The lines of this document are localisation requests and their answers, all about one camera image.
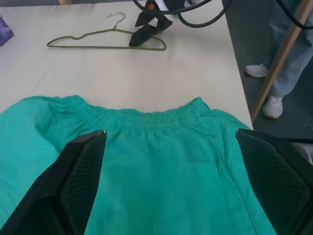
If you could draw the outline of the olive wire hanger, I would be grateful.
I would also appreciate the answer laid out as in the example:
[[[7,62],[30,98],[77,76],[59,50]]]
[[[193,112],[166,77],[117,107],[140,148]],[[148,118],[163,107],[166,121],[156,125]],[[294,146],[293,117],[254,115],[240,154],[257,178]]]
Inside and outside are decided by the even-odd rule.
[[[65,39],[72,39],[72,40],[81,40],[87,36],[91,36],[91,35],[96,35],[96,34],[101,34],[101,33],[107,33],[107,32],[120,32],[120,33],[124,33],[124,34],[131,34],[132,36],[135,34],[134,32],[131,32],[131,31],[127,31],[127,30],[122,30],[122,29],[118,29],[117,26],[125,20],[126,18],[126,15],[122,12],[113,12],[113,13],[110,13],[106,18],[110,18],[112,16],[115,16],[115,15],[118,15],[118,16],[121,16],[121,19],[119,19],[113,28],[109,28],[109,29],[105,29],[105,30],[99,30],[99,31],[94,31],[94,32],[89,32],[89,33],[86,33],[86,34],[83,34],[82,36],[80,37],[74,37],[74,36],[71,36],[71,35],[67,35],[67,36],[61,36],[61,37],[58,37],[58,38],[55,38],[51,41],[49,41],[46,46],[48,48],[70,48],[70,49],[135,49],[135,50],[145,50],[145,51],[165,51],[167,49],[167,45],[166,43],[156,37],[156,36],[152,36],[151,38],[152,39],[155,39],[157,41],[159,41],[163,47],[162,48],[151,48],[151,47],[142,47],[141,45],[138,45],[138,46],[133,46],[133,45],[129,45],[128,46],[58,46],[58,45],[55,45],[56,42],[58,41],[61,41],[61,40],[65,40]]]

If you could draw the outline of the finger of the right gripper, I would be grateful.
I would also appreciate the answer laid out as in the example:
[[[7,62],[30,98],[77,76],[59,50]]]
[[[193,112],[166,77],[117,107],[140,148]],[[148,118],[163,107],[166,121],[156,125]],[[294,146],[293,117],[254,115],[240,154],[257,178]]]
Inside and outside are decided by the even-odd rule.
[[[149,21],[146,22],[144,20],[138,19],[135,23],[135,27],[141,26],[140,29],[138,29],[133,35],[131,36],[131,39],[129,41],[130,47],[138,47],[145,42],[147,42],[149,39],[156,36],[158,33],[163,32],[168,27],[170,27],[173,24],[172,21],[157,21],[156,26],[152,26],[149,24]]]
[[[144,26],[147,25],[149,22],[151,22],[155,18],[155,15],[146,13],[142,11],[137,18],[137,21],[135,23],[135,26]]]

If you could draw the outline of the light wooden pole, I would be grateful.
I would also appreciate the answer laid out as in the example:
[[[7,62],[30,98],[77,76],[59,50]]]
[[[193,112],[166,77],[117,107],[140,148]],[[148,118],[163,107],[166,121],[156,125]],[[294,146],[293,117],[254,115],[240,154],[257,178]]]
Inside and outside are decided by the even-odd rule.
[[[264,77],[265,80],[251,113],[252,121],[255,120],[259,112],[262,112],[273,82],[276,80],[300,31],[302,29],[313,29],[313,0],[276,0],[276,2],[291,19],[291,24],[279,46],[267,76]]]

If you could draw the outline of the green t-shirt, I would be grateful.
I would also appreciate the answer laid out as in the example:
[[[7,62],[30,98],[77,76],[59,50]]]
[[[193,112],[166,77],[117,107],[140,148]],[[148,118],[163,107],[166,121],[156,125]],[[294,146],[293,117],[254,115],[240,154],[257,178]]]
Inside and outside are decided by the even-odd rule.
[[[86,235],[276,235],[236,139],[245,127],[201,98],[152,113],[77,95],[23,99],[0,113],[0,227],[69,141],[104,129]]]

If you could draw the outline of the small purple tissue pack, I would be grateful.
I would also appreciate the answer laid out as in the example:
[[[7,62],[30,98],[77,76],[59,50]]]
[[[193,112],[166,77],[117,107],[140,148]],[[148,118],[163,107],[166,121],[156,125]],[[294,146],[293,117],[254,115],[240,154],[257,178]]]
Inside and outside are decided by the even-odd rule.
[[[2,16],[0,16],[0,47],[14,36],[13,31],[7,25]]]

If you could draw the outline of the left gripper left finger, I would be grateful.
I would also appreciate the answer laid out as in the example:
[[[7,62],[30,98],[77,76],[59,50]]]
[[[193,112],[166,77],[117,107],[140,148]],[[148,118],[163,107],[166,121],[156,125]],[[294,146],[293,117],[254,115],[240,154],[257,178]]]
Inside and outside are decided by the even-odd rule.
[[[98,191],[107,133],[68,142],[37,177],[0,235],[84,235]]]

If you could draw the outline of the bystander in blue jeans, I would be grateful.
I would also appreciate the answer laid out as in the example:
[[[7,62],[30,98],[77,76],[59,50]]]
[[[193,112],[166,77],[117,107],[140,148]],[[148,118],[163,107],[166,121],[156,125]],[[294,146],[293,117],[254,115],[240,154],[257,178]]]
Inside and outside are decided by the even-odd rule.
[[[270,30],[270,49],[262,63],[268,70],[291,24],[276,0],[273,0],[268,26]],[[273,82],[269,96],[282,98],[292,92],[304,68],[313,57],[313,29],[302,29],[292,46],[276,80]]]

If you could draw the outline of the white sneaker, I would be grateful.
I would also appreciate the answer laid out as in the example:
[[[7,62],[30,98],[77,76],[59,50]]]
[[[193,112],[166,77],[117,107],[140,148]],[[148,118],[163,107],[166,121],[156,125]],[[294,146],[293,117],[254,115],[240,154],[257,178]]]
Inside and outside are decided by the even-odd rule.
[[[245,72],[252,77],[262,78],[267,76],[268,69],[263,64],[248,65],[245,68]]]
[[[263,105],[262,113],[270,119],[277,119],[282,115],[283,103],[282,98],[269,96]]]

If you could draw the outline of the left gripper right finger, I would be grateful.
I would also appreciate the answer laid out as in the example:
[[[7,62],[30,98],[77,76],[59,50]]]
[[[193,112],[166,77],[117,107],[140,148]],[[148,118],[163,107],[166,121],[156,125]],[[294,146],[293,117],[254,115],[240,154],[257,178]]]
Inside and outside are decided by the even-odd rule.
[[[309,139],[285,139],[239,129],[236,133],[253,192],[277,235],[313,235],[313,160],[297,144]]]

